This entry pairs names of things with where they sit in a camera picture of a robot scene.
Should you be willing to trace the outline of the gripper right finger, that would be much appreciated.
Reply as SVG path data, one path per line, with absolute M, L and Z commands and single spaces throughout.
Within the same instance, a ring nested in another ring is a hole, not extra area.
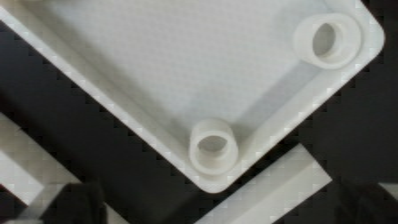
M 398 200 L 398 183 L 378 182 L 379 194 L 383 198 Z

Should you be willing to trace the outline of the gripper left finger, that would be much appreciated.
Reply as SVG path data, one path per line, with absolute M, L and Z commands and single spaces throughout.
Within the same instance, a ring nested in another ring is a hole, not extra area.
M 26 205 L 5 224 L 44 224 L 38 220 L 61 188 L 77 179 L 0 113 L 0 184 Z

